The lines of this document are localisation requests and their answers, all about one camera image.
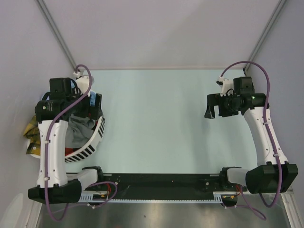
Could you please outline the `grey long sleeve shirt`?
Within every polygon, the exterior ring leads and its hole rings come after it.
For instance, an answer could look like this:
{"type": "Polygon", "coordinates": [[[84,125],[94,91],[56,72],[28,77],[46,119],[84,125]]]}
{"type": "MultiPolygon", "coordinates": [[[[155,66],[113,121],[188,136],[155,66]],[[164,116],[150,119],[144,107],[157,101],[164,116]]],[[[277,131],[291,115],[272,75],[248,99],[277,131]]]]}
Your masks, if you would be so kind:
{"type": "Polygon", "coordinates": [[[74,115],[69,117],[65,147],[72,149],[83,147],[91,139],[96,122],[88,117],[81,118],[74,115]]]}

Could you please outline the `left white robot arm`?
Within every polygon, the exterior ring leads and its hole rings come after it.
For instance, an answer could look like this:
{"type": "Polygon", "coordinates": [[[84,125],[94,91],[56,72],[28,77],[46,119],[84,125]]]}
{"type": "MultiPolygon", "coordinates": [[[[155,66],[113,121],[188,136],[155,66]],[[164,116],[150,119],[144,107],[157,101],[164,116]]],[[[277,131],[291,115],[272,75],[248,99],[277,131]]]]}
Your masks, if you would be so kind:
{"type": "Polygon", "coordinates": [[[28,190],[28,198],[43,204],[77,203],[89,186],[95,190],[105,184],[100,167],[85,167],[68,179],[66,163],[82,161],[97,150],[105,131],[101,94],[91,105],[90,76],[52,78],[50,91],[35,107],[40,134],[40,168],[36,186],[28,190]],[[70,155],[65,155],[66,136],[71,121],[93,122],[92,135],[70,155]]]}

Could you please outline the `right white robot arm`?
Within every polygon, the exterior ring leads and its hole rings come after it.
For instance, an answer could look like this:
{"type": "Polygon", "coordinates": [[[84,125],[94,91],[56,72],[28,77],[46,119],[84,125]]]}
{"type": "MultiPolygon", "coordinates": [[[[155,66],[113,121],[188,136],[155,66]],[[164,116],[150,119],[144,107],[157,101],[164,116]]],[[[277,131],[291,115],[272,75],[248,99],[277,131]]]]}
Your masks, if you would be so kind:
{"type": "Polygon", "coordinates": [[[247,122],[256,149],[257,167],[247,170],[240,167],[222,169],[219,178],[223,190],[236,184],[245,186],[252,194],[286,192],[298,175],[296,164],[290,164],[274,132],[266,95],[255,93],[250,77],[229,80],[219,77],[216,83],[220,93],[207,96],[204,117],[215,118],[215,107],[221,117],[242,114],[247,122]]]}

